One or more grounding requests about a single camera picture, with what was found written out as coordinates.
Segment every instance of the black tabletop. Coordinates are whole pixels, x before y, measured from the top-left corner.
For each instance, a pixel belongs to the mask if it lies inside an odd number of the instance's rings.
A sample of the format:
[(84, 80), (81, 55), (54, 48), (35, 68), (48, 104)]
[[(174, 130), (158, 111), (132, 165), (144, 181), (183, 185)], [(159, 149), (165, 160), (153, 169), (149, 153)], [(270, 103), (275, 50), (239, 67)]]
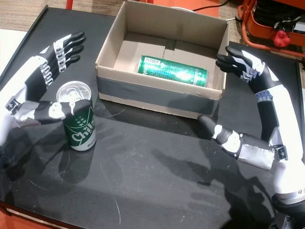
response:
[[(81, 60), (50, 86), (55, 100), (65, 82), (92, 90), (97, 143), (87, 152), (67, 145), (61, 123), (13, 129), (1, 152), (0, 201), (83, 228), (261, 228), (274, 216), (273, 173), (236, 162), (205, 139), (196, 120), (98, 98), (94, 62), (112, 16), (48, 8), (7, 71), (2, 85), (54, 40), (85, 31)], [(300, 125), (300, 85), (293, 60), (257, 51), (292, 93)], [(228, 75), (218, 122), (257, 137), (256, 98)]]

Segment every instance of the open cardboard box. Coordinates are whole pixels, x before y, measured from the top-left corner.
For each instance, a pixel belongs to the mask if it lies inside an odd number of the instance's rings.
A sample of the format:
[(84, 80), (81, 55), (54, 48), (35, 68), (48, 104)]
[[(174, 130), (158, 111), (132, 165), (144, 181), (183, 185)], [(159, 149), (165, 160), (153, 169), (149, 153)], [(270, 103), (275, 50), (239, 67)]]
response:
[[(227, 21), (188, 11), (124, 2), (96, 60), (101, 99), (158, 112), (197, 118), (212, 115), (226, 74), (216, 54), (226, 54)], [(142, 55), (208, 71), (207, 87), (137, 73)]]

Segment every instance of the gray duct tape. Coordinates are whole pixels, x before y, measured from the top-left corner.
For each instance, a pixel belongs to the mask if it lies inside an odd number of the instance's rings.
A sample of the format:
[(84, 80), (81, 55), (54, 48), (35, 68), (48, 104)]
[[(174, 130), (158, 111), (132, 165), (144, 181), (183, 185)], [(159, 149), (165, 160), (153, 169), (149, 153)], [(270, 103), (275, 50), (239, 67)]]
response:
[(206, 115), (211, 115), (218, 104), (218, 101), (207, 98), (98, 76), (97, 85), (102, 94)]

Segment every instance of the green can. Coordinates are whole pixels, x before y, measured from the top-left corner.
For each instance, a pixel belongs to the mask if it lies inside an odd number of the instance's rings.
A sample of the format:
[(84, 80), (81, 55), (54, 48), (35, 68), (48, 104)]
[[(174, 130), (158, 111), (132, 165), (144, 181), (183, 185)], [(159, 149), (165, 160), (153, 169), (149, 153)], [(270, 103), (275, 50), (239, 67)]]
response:
[(141, 57), (138, 73), (201, 87), (207, 86), (208, 79), (208, 71), (203, 68), (151, 56)]
[(92, 148), (96, 142), (95, 124), (90, 87), (80, 81), (70, 81), (61, 86), (56, 94), (57, 102), (76, 102), (81, 99), (91, 101), (91, 106), (71, 118), (63, 120), (69, 146), (77, 151)]

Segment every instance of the robotic arm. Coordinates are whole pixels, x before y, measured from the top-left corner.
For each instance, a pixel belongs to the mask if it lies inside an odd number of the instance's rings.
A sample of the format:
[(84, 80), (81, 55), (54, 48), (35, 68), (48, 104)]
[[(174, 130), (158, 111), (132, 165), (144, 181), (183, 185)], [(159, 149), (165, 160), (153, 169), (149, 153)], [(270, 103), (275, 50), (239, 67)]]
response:
[(229, 55), (217, 55), (216, 65), (245, 80), (256, 95), (263, 127), (261, 139), (239, 134), (203, 115), (198, 120), (224, 152), (237, 160), (270, 170), (275, 158), (274, 207), (295, 219), (286, 228), (300, 221), (305, 226), (303, 147), (289, 92), (259, 58), (232, 47), (226, 50)]
[(39, 101), (48, 87), (83, 50), (84, 32), (65, 36), (30, 57), (0, 91), (0, 146), (10, 129), (58, 122), (90, 106), (89, 100), (70, 103)]

